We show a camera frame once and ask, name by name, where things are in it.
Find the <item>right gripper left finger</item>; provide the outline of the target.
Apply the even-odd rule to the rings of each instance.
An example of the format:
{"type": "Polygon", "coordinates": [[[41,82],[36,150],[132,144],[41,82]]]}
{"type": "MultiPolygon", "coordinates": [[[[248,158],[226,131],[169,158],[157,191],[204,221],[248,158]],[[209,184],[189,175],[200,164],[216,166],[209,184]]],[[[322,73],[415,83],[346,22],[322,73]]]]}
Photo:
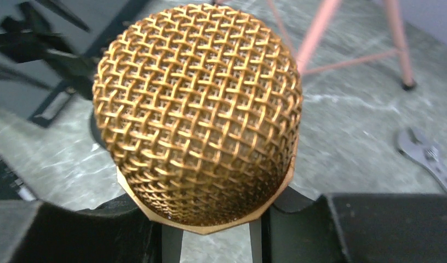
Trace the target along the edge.
{"type": "Polygon", "coordinates": [[[0,201],[0,262],[161,262],[158,227],[127,196],[71,211],[0,201]]]}

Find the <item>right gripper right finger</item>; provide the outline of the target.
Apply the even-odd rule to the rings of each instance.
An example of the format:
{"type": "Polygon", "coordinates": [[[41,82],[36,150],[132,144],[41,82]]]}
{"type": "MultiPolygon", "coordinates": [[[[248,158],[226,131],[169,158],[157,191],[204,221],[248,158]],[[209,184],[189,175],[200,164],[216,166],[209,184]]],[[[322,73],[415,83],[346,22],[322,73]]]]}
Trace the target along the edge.
{"type": "Polygon", "coordinates": [[[261,262],[447,262],[447,195],[287,188],[260,220],[261,262]]]}

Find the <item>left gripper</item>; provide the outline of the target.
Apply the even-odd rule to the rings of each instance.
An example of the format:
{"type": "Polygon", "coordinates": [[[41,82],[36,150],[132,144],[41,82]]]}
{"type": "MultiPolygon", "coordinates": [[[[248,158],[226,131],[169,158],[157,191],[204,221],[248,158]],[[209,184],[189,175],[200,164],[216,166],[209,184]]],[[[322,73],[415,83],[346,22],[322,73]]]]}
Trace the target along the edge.
{"type": "MultiPolygon", "coordinates": [[[[90,32],[89,26],[61,1],[36,1],[79,29],[90,32]]],[[[94,62],[75,52],[62,34],[53,32],[49,21],[34,5],[22,2],[16,5],[24,19],[6,16],[0,22],[0,53],[17,64],[43,60],[64,79],[74,92],[86,100],[93,99],[93,81],[90,74],[94,62]]],[[[52,90],[47,84],[0,64],[0,80],[27,83],[43,90],[52,90]]]]}

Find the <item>gold microphone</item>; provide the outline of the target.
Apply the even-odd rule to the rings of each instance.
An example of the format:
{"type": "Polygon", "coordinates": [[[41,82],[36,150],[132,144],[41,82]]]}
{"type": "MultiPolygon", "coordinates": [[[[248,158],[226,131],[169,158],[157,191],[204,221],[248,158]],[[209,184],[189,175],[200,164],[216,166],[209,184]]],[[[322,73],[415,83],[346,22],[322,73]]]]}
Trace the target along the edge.
{"type": "Polygon", "coordinates": [[[259,218],[288,187],[302,102],[282,39],[249,13],[210,4],[130,25],[93,84],[120,185],[150,220],[201,235],[259,218]]]}

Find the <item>pink tripod music stand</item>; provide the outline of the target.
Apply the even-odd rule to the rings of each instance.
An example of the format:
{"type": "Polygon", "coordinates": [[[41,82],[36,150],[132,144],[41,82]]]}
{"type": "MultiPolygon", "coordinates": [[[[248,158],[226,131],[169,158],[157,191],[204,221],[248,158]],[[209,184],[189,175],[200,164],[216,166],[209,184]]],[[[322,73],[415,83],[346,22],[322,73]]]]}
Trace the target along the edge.
{"type": "Polygon", "coordinates": [[[351,41],[352,37],[359,33],[357,28],[351,29],[351,25],[346,22],[344,22],[343,25],[348,32],[342,32],[335,28],[331,33],[328,33],[329,25],[338,12],[338,9],[340,9],[343,1],[313,1],[313,3],[317,7],[316,13],[314,14],[310,24],[305,24],[302,26],[302,30],[305,34],[298,49],[296,50],[297,70],[301,76],[306,77],[308,75],[324,71],[338,70],[340,68],[359,64],[367,64],[373,61],[395,56],[398,58],[400,63],[400,80],[402,89],[406,92],[416,89],[417,82],[414,80],[410,52],[405,35],[404,22],[398,1],[384,1],[384,10],[388,21],[388,28],[394,44],[393,48],[382,53],[369,54],[347,61],[341,61],[334,64],[308,69],[307,67],[315,55],[319,45],[321,45],[325,35],[327,35],[327,43],[332,47],[338,48],[341,44],[345,44],[347,40],[351,41]]]}

